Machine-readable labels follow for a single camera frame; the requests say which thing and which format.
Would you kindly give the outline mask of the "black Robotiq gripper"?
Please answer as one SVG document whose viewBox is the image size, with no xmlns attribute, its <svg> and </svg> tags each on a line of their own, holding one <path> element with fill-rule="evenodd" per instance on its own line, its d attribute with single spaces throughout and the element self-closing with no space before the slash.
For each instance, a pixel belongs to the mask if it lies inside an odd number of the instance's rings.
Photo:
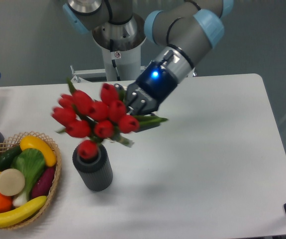
<svg viewBox="0 0 286 239">
<path fill-rule="evenodd" d="M 126 92 L 125 105 L 139 122 L 139 128 L 134 132 L 160 126 L 161 118 L 149 114 L 158 110 L 177 85 L 175 77 L 157 61 L 151 62 L 130 85 L 114 84 L 118 92 Z"/>
</svg>

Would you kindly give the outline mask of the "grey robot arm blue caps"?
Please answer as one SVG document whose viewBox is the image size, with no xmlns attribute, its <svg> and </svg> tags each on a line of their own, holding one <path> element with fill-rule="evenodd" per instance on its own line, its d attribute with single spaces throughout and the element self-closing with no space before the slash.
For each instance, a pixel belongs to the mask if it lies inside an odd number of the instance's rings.
<svg viewBox="0 0 286 239">
<path fill-rule="evenodd" d="M 221 40 L 221 18 L 231 0 L 186 0 L 145 19 L 130 0 L 69 0 L 63 11 L 80 33 L 101 48 L 106 78 L 129 80 L 125 104 L 132 115 L 155 112 L 199 61 Z"/>
</svg>

